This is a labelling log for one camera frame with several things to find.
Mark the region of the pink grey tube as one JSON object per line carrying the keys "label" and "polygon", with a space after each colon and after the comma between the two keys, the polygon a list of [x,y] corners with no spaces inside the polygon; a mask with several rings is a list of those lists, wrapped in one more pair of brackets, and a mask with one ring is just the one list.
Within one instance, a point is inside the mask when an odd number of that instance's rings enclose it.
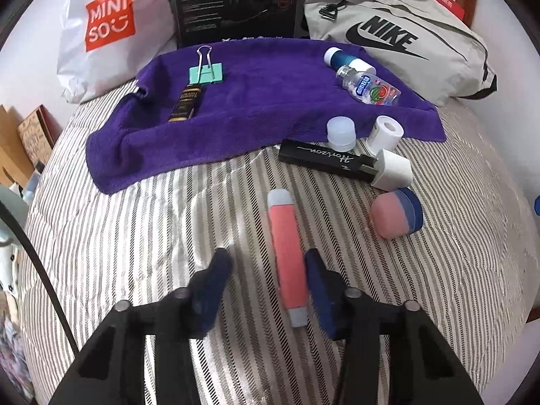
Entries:
{"label": "pink grey tube", "polygon": [[282,305],[292,327],[305,327],[308,290],[294,200],[286,189],[273,189],[267,206]]}

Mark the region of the white tape roll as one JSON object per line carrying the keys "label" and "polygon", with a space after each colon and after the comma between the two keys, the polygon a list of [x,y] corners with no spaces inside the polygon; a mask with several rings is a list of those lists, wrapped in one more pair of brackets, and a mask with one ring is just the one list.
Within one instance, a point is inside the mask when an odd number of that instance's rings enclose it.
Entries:
{"label": "white tape roll", "polygon": [[393,152],[404,133],[404,128],[398,121],[389,116],[380,115],[376,118],[366,140],[366,148],[372,156],[377,156],[382,150]]}

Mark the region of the wooden headboard piece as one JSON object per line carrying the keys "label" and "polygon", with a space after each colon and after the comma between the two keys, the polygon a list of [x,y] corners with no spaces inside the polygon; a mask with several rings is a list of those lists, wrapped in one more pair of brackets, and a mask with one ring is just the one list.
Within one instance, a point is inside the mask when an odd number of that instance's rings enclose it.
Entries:
{"label": "wooden headboard piece", "polygon": [[18,135],[14,117],[0,106],[0,176],[1,184],[10,187],[13,183],[25,186],[34,172]]}

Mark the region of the translucent white cap adapter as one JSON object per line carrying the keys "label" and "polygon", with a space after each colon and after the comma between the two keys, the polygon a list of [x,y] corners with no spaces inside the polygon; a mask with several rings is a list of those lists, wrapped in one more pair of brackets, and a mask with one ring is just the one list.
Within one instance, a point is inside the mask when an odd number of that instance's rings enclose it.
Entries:
{"label": "translucent white cap adapter", "polygon": [[356,145],[355,123],[346,116],[336,116],[327,122],[329,146],[337,152],[349,152]]}

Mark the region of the teal binder clip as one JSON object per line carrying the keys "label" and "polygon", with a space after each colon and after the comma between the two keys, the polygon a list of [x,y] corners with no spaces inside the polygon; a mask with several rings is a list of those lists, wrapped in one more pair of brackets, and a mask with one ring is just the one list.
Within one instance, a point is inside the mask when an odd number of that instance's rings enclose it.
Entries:
{"label": "teal binder clip", "polygon": [[189,68],[189,84],[205,85],[223,81],[223,66],[221,62],[211,60],[212,46],[202,45],[196,50],[198,65]]}

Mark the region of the Grand Reserve black box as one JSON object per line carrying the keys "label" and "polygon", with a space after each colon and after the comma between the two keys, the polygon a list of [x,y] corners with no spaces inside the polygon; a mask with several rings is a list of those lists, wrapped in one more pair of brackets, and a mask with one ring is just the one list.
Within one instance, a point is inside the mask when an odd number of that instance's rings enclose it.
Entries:
{"label": "Grand Reserve black box", "polygon": [[182,122],[189,120],[198,110],[202,97],[202,86],[200,84],[189,84],[182,92],[169,115],[168,122]]}

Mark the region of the white charger adapter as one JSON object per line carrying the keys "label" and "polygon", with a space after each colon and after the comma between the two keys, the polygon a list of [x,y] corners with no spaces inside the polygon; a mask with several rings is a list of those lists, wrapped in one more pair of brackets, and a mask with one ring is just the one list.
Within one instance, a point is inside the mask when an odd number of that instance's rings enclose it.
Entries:
{"label": "white charger adapter", "polygon": [[379,190],[391,192],[398,188],[410,187],[413,183],[410,161],[394,152],[382,149],[377,155],[374,169],[376,175],[371,186]]}

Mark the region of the clear sanitizer bottle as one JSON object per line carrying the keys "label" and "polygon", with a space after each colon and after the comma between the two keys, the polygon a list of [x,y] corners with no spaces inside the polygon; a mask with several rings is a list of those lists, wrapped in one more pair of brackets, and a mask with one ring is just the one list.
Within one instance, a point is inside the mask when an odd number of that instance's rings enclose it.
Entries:
{"label": "clear sanitizer bottle", "polygon": [[348,91],[352,98],[364,104],[395,106],[401,91],[378,76],[341,66],[336,73],[338,86]]}

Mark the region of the grey Nike bag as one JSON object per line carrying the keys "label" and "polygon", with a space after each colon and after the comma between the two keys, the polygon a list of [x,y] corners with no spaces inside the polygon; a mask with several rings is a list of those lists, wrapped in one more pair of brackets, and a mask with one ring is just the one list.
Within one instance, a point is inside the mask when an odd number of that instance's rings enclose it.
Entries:
{"label": "grey Nike bag", "polygon": [[436,0],[305,0],[312,39],[364,48],[425,100],[497,90],[484,40]]}

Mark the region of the striped quilt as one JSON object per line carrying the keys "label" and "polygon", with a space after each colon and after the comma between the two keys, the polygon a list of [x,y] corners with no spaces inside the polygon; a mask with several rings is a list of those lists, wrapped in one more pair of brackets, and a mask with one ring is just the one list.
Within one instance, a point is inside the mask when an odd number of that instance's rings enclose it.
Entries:
{"label": "striped quilt", "polygon": [[363,182],[285,165],[277,149],[145,179],[112,196],[90,178],[85,143],[128,83],[78,108],[38,184],[26,231],[83,345],[113,305],[161,299],[217,248],[234,271],[215,328],[191,343],[205,404],[329,404],[342,345],[316,319],[295,329],[280,303],[266,197],[284,188],[302,244],[374,299],[423,306],[484,388],[521,334],[539,287],[533,210],[478,118],[439,109],[447,139],[405,139],[424,210],[415,234],[382,240]]}

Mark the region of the white Miniso plastic bag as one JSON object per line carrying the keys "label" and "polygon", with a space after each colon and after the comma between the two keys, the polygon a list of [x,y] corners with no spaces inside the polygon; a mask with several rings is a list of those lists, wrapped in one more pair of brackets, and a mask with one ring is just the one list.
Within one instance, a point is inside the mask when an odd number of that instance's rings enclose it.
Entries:
{"label": "white Miniso plastic bag", "polygon": [[175,35],[169,0],[67,0],[57,77],[68,103],[131,80]]}

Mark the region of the pink blue sponge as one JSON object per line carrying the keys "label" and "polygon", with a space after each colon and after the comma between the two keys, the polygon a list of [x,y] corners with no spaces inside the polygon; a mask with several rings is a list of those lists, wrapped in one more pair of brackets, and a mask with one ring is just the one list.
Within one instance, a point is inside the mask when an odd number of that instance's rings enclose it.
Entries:
{"label": "pink blue sponge", "polygon": [[374,230],[386,240],[413,234],[424,225],[420,200],[409,188],[398,188],[377,196],[370,215]]}

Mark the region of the purple towel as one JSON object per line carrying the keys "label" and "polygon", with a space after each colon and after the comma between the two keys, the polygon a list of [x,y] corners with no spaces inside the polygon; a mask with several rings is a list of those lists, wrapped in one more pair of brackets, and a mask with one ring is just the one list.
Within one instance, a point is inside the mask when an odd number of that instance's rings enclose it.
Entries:
{"label": "purple towel", "polygon": [[136,75],[105,124],[86,142],[94,185],[112,195],[157,174],[223,161],[285,139],[323,142],[326,124],[350,117],[356,134],[370,134],[380,115],[394,118],[405,136],[442,143],[437,108],[382,65],[376,73],[400,90],[396,105],[359,103],[335,82],[323,60],[329,43],[297,38],[255,38],[215,43],[211,59],[222,65],[221,82],[207,84],[194,115],[174,123],[170,115],[197,63],[194,48],[152,59]]}

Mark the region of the blue white cylinder bottle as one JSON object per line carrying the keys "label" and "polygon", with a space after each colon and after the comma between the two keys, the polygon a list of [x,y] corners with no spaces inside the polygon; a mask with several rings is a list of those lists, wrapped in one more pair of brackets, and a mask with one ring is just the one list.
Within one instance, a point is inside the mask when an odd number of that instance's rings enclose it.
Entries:
{"label": "blue white cylinder bottle", "polygon": [[346,66],[361,73],[376,74],[376,68],[371,64],[336,47],[327,49],[324,53],[323,60],[334,71],[338,71],[339,68]]}

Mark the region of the black headset box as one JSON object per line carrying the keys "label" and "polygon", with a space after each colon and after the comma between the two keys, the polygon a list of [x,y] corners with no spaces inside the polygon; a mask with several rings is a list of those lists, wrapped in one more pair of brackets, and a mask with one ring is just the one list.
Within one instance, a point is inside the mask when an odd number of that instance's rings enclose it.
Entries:
{"label": "black headset box", "polygon": [[293,37],[297,0],[170,0],[180,48],[246,37]]}

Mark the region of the black Horizon stick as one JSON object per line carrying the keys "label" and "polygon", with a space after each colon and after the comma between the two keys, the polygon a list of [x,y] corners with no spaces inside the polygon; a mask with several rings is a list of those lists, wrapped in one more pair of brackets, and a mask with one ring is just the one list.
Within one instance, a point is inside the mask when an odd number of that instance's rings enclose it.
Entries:
{"label": "black Horizon stick", "polygon": [[376,159],[371,156],[340,153],[328,147],[290,139],[281,143],[278,160],[366,183],[372,183],[378,174]]}

